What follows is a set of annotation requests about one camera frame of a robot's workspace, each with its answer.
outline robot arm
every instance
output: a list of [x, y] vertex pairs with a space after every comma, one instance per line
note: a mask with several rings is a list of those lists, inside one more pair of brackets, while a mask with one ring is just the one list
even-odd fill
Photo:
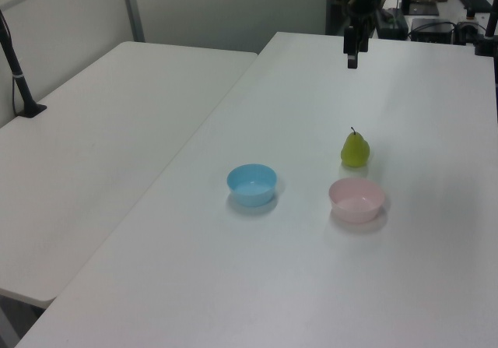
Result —
[[381, 0], [342, 0], [342, 11], [351, 19], [344, 31], [344, 53], [348, 68], [358, 67], [358, 52], [368, 51], [368, 19], [380, 7]]

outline green pear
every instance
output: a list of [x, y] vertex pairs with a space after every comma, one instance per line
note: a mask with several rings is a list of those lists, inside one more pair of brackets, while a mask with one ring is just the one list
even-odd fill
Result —
[[341, 151], [342, 163], [348, 167], [362, 167], [368, 161], [370, 155], [370, 146], [365, 139], [352, 129], [352, 133], [348, 135]]

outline wall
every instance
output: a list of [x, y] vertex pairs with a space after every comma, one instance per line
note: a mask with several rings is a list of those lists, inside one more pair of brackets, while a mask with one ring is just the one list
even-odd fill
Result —
[[[125, 0], [26, 0], [2, 11], [36, 101], [122, 41], [133, 40]], [[0, 53], [0, 126], [13, 118], [11, 85]], [[20, 110], [22, 102], [17, 103]]]
[[325, 32], [326, 0], [137, 0], [146, 41], [259, 53], [277, 31]]

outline plastic bowl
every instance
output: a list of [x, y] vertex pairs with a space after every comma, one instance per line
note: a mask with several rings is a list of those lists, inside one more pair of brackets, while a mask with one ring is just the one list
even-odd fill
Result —
[[328, 195], [335, 215], [350, 223], [373, 220], [386, 199], [382, 189], [365, 178], [339, 179], [330, 186]]
[[235, 200], [243, 206], [263, 206], [275, 194], [277, 174], [272, 168], [249, 163], [233, 169], [226, 183]]

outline table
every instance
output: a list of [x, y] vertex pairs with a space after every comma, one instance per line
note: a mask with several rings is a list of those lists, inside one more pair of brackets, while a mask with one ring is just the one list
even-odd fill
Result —
[[[19, 348], [493, 346], [493, 61], [370, 43], [353, 70], [341, 37], [277, 33]], [[366, 168], [341, 166], [349, 126]], [[259, 209], [226, 186], [251, 162], [279, 177]], [[387, 193], [368, 224], [331, 215], [348, 175]]]
[[[398, 1], [398, 7], [401, 8], [401, 1]], [[396, 8], [397, 0], [386, 0], [383, 8]], [[447, 2], [438, 2], [437, 8], [439, 10], [439, 16], [405, 16], [406, 23], [408, 24], [409, 30], [412, 29], [412, 21], [415, 18], [423, 19], [449, 19], [452, 23], [458, 23], [460, 21], [466, 20], [467, 11], [464, 9], [463, 4], [460, 0], [448, 0]], [[475, 21], [479, 23], [482, 27], [486, 28], [488, 25], [489, 13], [476, 13]], [[479, 28], [479, 32], [484, 34], [484, 29]]]
[[124, 43], [0, 131], [0, 294], [46, 308], [255, 59]]

